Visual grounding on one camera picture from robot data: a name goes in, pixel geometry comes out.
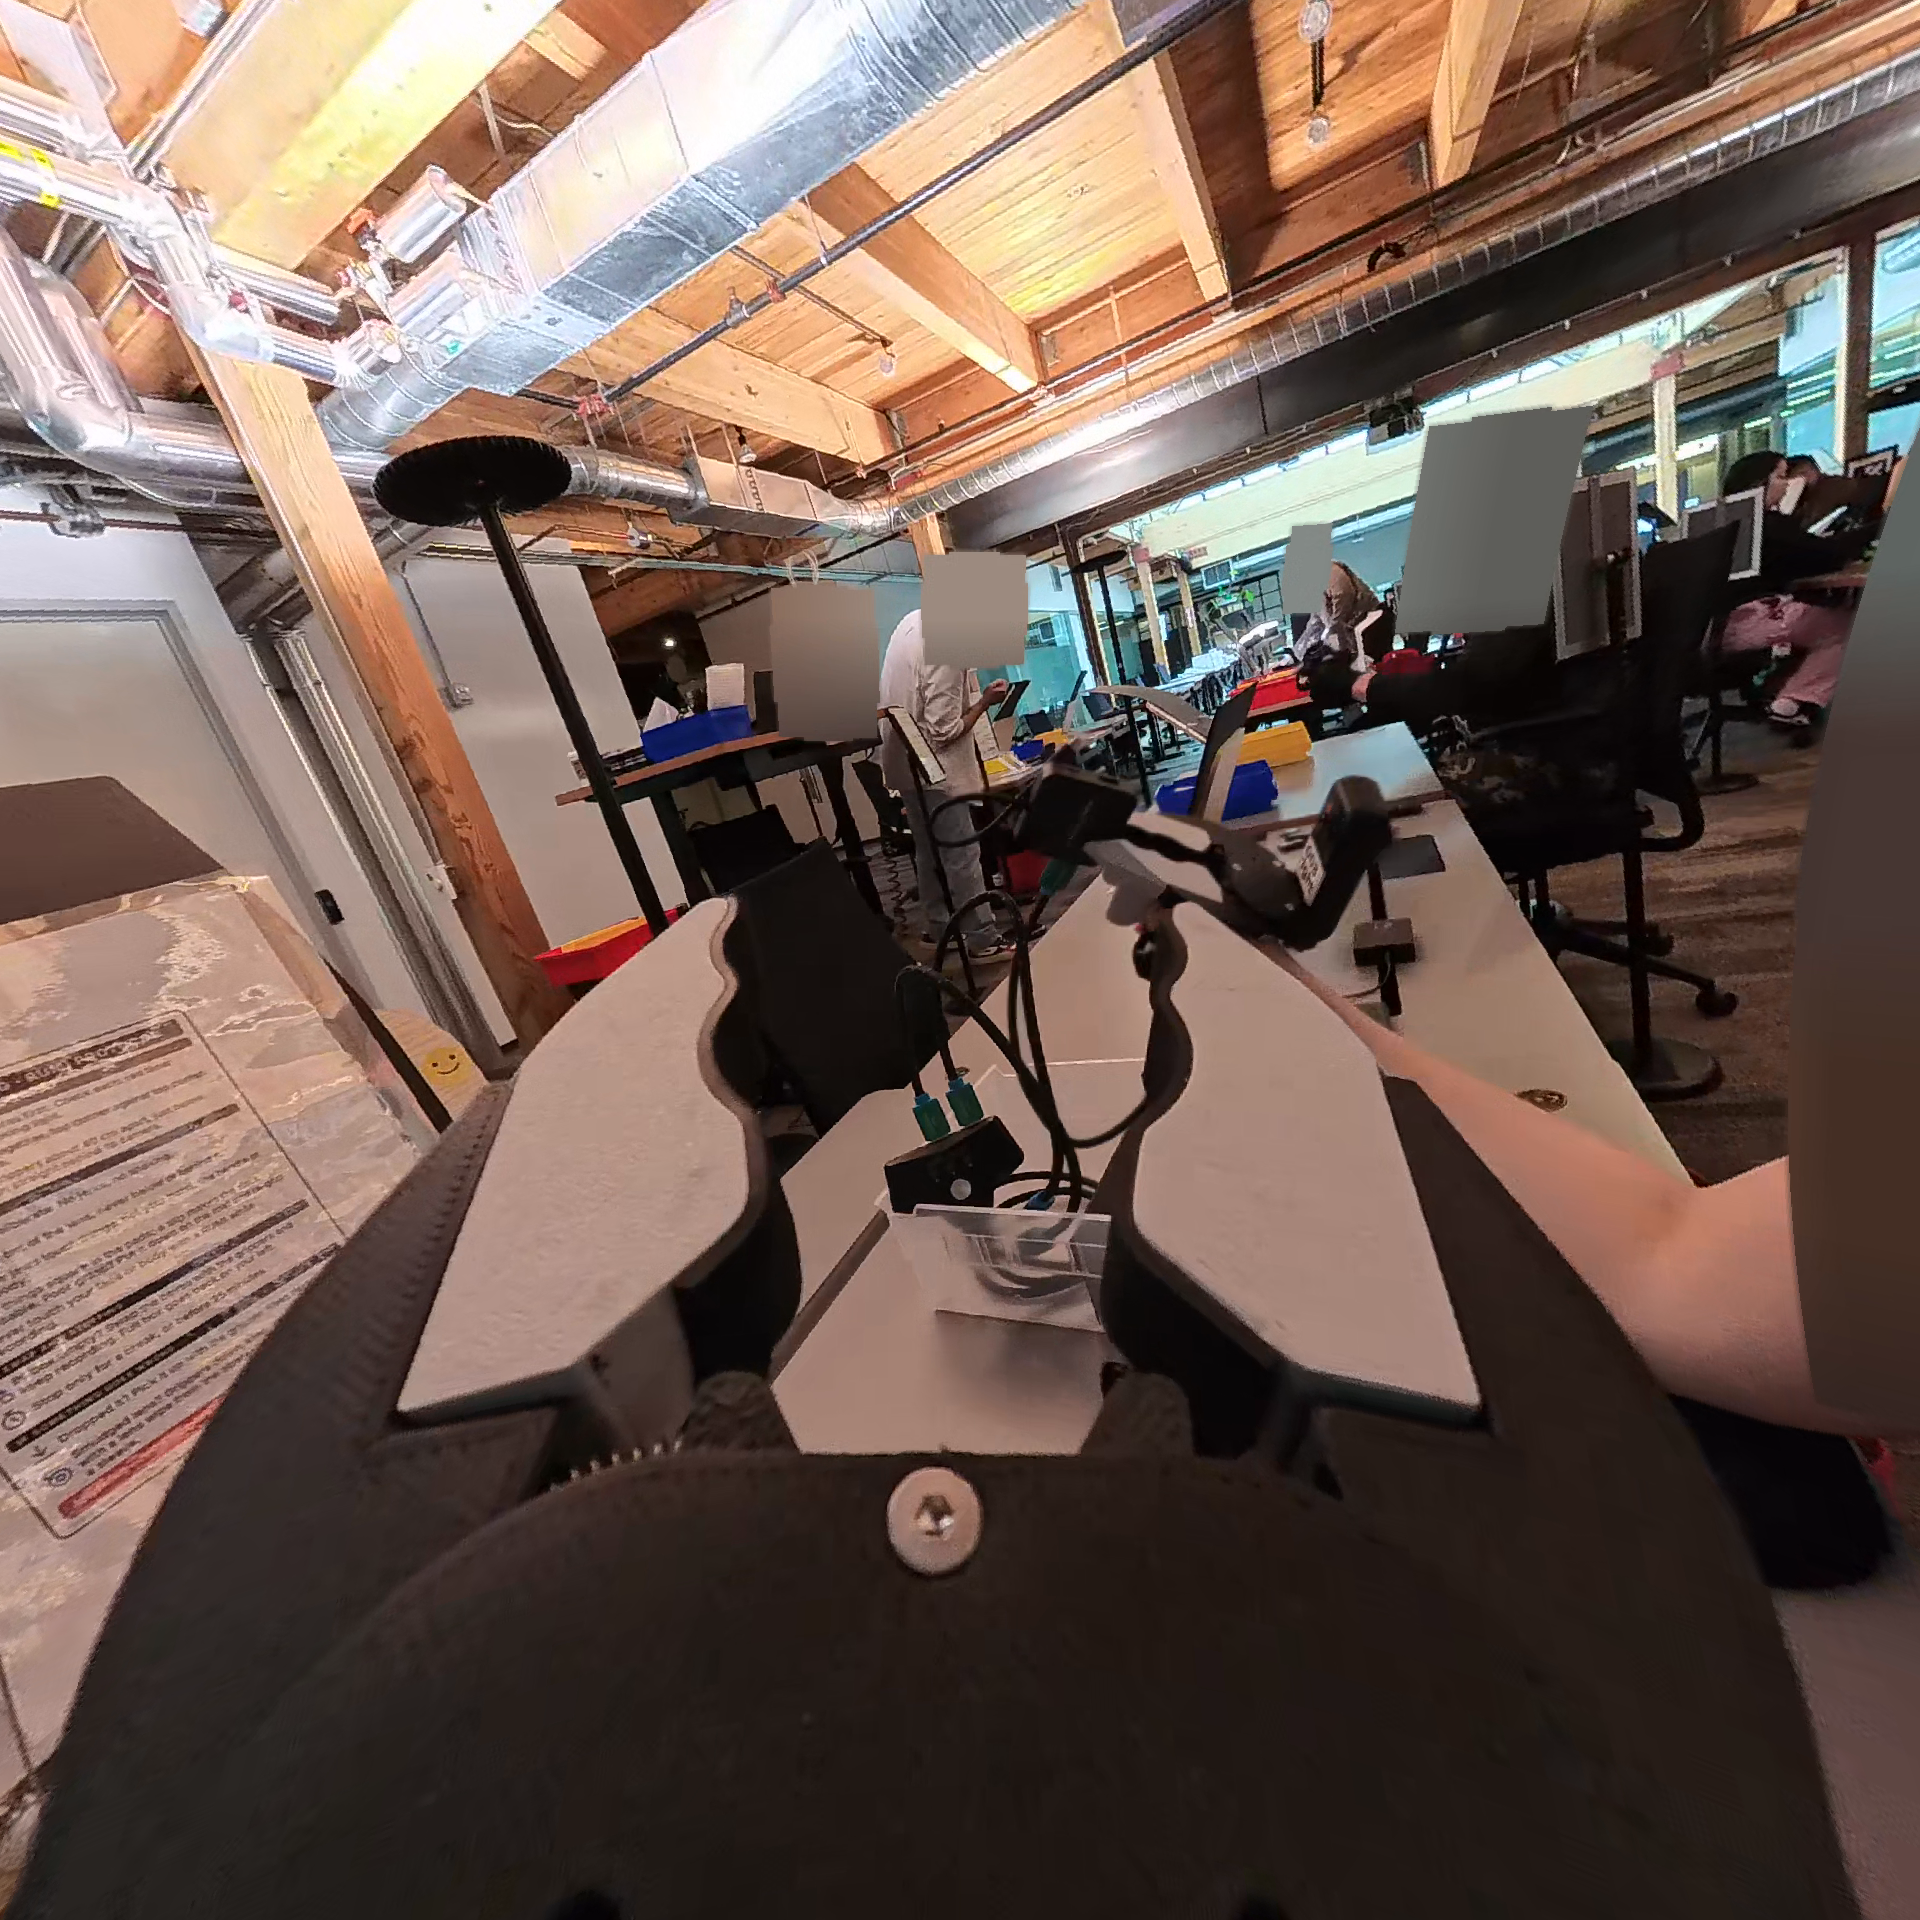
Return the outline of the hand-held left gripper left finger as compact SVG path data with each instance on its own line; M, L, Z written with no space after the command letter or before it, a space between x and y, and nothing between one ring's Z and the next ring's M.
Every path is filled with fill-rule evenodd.
M682 1429L700 1387L766 1377L800 1245L752 1107L736 901L696 906L518 1069L397 1412L553 1409Z

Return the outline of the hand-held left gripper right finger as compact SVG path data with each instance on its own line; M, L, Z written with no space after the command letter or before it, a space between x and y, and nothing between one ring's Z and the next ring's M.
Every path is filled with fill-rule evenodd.
M1200 1420L1476 1420L1373 1052L1200 906L1147 931L1144 1108L1100 1179L1098 1316Z

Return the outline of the clear plastic bin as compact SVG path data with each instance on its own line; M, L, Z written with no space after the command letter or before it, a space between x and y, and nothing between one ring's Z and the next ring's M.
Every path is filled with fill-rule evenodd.
M932 1312L1098 1334L1110 1229L1093 1211L920 1208L889 1217L886 1242Z

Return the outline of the black hdmi switch box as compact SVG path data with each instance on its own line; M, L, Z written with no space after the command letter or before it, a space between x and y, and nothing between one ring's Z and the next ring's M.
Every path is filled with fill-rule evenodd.
M931 1210L988 1210L1025 1163L1020 1140L997 1116L926 1140L882 1169L886 1210L912 1217Z

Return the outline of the person's right forearm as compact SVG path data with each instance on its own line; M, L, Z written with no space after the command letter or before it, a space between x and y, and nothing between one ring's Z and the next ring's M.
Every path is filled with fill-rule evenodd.
M1813 1382L1788 1163L1691 1186L1386 1032L1293 958L1302 984L1422 1088L1576 1269L1670 1395L1766 1425L1854 1438L1900 1425L1826 1404Z

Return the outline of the red plastic bin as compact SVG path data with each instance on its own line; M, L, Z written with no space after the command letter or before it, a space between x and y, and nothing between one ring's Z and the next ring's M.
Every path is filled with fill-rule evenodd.
M558 990L574 992L579 996L625 968L648 944L652 944L653 938L657 928L645 917L625 920L574 942L550 946L537 955L537 963Z

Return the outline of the black office chair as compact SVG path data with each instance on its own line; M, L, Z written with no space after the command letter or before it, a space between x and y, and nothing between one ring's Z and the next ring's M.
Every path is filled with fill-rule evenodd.
M1606 1050L1646 1101L1722 1085L1710 1050L1654 1033L1650 985L1691 988L1707 1020L1737 1009L1734 992L1670 960L1646 901L1646 862L1697 848L1707 829L1683 708L1734 549L1726 526L1654 544L1640 563L1642 635L1594 660L1592 696L1486 730L1445 764L1451 797L1549 958L1624 972L1629 1026Z
M760 1054L830 1131L867 1094L907 1088L947 1042L942 995L825 841L731 892L723 953Z

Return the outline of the wooden standing desk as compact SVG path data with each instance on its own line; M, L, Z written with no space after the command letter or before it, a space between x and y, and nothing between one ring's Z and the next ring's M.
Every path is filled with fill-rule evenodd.
M597 805L619 867L633 888L643 921L653 934L661 934L668 931L670 917L627 819L627 805L638 801L652 803L662 841L684 883L684 906L697 906L714 890L707 883L700 858L690 848L673 796L707 778L729 774L742 784L757 784L780 774L821 770L849 876L868 909L881 914L881 896L865 852L867 844L852 816L846 784L849 758L876 747L877 741L874 737L821 741L788 733L754 733L716 744L692 754L648 761L625 774L611 774L605 761L597 753L590 753L593 780L555 796L555 808Z

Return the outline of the grey board with checkered edge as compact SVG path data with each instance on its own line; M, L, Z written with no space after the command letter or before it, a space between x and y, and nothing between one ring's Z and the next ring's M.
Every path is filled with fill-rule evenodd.
M1552 654L1570 664L1620 650L1642 630L1640 483L1632 472L1586 475L1557 552Z

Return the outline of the laminated instruction sign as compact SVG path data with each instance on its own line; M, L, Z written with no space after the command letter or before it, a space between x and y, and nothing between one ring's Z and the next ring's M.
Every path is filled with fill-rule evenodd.
M2 1461L58 1538L188 1451L436 1140L274 881L109 778L2 797Z

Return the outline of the white framed door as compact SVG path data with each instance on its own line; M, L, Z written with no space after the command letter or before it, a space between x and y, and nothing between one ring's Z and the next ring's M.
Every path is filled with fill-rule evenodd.
M300 848L169 608L4 611L2 773L115 778L229 873L314 907Z

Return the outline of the black floor lamp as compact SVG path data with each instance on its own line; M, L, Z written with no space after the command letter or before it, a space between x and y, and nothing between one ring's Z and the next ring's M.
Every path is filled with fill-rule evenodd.
M389 459L376 477L376 501L401 522L428 529L476 524L486 538L550 701L561 713L566 744L582 765L593 803L601 812L616 859L630 884L645 926L658 938L668 931L665 906L507 529L509 517L540 513L565 499L571 481L569 456L547 441L467 437L419 445Z

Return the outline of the silver insulated pipes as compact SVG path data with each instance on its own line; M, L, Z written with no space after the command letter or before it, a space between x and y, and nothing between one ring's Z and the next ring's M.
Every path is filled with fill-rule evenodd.
M24 12L16 60L37 80L2 82L4 209L48 209L102 226L182 336L251 365L357 393L395 369L392 320L345 331L345 297L212 238L204 195L168 170L138 171L112 126L109 73L70 18ZM78 290L2 248L2 357L10 405L52 453L134 492L186 502L189 489L242 489L250 468L218 422L146 409L126 385Z

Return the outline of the wooden post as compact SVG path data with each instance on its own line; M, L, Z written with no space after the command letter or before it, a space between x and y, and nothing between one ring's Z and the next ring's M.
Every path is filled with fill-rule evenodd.
M454 913L518 1052L569 996L537 958L541 921L434 689L384 560L300 372L188 346L325 633L353 660L448 868Z

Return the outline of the silver rectangular air duct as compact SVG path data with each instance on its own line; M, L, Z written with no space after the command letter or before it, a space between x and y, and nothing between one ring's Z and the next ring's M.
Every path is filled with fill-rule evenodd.
M397 361L326 396L336 448L509 398L1050 32L1067 2L721 2L465 214L397 288Z

